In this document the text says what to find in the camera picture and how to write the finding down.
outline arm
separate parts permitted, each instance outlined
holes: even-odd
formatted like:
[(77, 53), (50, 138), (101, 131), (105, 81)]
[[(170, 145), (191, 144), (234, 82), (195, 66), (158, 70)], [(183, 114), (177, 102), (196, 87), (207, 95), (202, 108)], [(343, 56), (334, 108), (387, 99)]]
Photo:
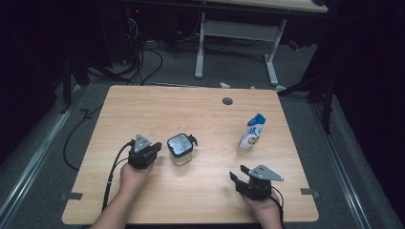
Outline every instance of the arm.
[[(271, 196), (279, 201), (274, 191), (271, 192)], [(264, 200), (252, 200), (242, 195), (244, 201), (251, 208), (253, 215), (259, 220), (264, 229), (282, 229), (282, 223), (280, 221), (280, 210), (277, 203), (271, 198)]]
[(122, 166), (118, 193), (98, 217), (92, 228), (125, 228), (132, 202), (152, 167), (153, 164), (147, 169), (138, 170), (128, 163)]

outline hole in table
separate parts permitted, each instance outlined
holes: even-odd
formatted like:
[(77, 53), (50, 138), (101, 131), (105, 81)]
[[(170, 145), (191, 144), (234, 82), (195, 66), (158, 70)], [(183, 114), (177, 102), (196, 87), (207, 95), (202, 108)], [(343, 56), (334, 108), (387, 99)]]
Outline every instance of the hole in table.
[(223, 104), (224, 105), (231, 105), (232, 103), (233, 103), (232, 98), (230, 98), (230, 97), (223, 98)]

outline gray carpet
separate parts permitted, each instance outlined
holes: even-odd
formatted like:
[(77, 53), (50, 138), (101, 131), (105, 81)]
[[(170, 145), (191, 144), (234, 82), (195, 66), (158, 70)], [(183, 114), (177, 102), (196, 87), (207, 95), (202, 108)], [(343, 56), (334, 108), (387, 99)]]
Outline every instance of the gray carpet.
[[(281, 46), (274, 59), (274, 65), (280, 84), (291, 86), (300, 81), (316, 47), (304, 48), (294, 52), (289, 47)], [(248, 53), (235, 54), (228, 47), (222, 51), (205, 53), (203, 79), (195, 79), (196, 48), (179, 46), (173, 49), (161, 45), (156, 52), (161, 54), (163, 65), (152, 75), (147, 83), (160, 82), (201, 87), (220, 87), (225, 82), (231, 88), (274, 89), (269, 84), (263, 57)], [(144, 52), (144, 66), (141, 77), (152, 73), (159, 65), (160, 59), (153, 52)], [(61, 221), (65, 201), (60, 196), (69, 193), (75, 182), (76, 171), (69, 168), (63, 160), (62, 152), (65, 141), (84, 116), (81, 109), (93, 111), (100, 106), (111, 85), (117, 82), (106, 78), (92, 77), (92, 83), (86, 88), (84, 95), (72, 107), (72, 114), (54, 141), (49, 156), (40, 173), (32, 184), (18, 208), (10, 228), (80, 228), (82, 225), (65, 225)], [(333, 169), (329, 148), (318, 126), (318, 120), (307, 100), (305, 93), (281, 97), (299, 156), (309, 181), (309, 186), (319, 193), (315, 203), (320, 218), (312, 223), (287, 223), (287, 228), (357, 228), (351, 209), (346, 201), (341, 185)], [(41, 123), (20, 144), (14, 154), (0, 168), (2, 189), (0, 200), (5, 201), (25, 166), (29, 163), (34, 150), (51, 129), (53, 119), (58, 116), (61, 99), (43, 118)], [(79, 166), (85, 154), (87, 144), (96, 125), (98, 113), (87, 119), (72, 135), (68, 147), (67, 158), (74, 166)], [(368, 214), (372, 228), (403, 228), (396, 214), (379, 187), (378, 182), (362, 156), (350, 126), (334, 100), (331, 116), (331, 137), (336, 149), (345, 164), (355, 189)], [(226, 228), (229, 225), (192, 225), (190, 228)]]

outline dark background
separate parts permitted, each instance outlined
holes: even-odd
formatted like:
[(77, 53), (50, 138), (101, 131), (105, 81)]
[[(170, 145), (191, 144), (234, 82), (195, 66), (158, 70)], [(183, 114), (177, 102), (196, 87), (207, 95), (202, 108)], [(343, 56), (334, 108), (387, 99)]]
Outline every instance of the dark background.
[[(404, 222), (404, 1), (328, 4), (332, 15), (361, 17), (349, 25), (332, 26), (291, 19), (282, 43), (294, 40), (300, 46), (319, 45), (304, 81), (326, 74), (334, 66), (335, 94), (387, 198)], [(105, 6), (20, 0), (3, 1), (0, 9), (3, 161), (53, 105), (53, 88), (70, 52), (109, 66), (126, 59), (128, 43), (121, 7), (111, 8), (109, 14)], [(198, 18), (195, 12), (180, 10), (145, 9), (142, 13), (139, 25), (148, 37), (174, 47), (177, 39), (194, 30)]]

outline wooden table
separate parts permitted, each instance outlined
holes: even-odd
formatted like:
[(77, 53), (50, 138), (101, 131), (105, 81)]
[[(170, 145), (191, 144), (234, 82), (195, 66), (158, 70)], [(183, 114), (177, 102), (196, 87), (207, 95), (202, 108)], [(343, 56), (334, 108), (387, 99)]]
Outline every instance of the wooden table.
[[(224, 105), (230, 97), (232, 105)], [(257, 113), (266, 118), (260, 140), (251, 152), (237, 153), (246, 123)], [(185, 133), (198, 139), (193, 159), (175, 166), (166, 141)], [(78, 172), (63, 214), (67, 224), (93, 223), (101, 211), (106, 181), (119, 149), (136, 134), (161, 142), (154, 169), (137, 196), (129, 223), (255, 222), (235, 191), (229, 171), (244, 181), (244, 164), (259, 164), (285, 178), (272, 184), (285, 199), (285, 221), (315, 221), (318, 212), (295, 149), (277, 93), (270, 90), (113, 86)], [(121, 155), (128, 156), (128, 150)], [(119, 186), (117, 167), (111, 200)]]

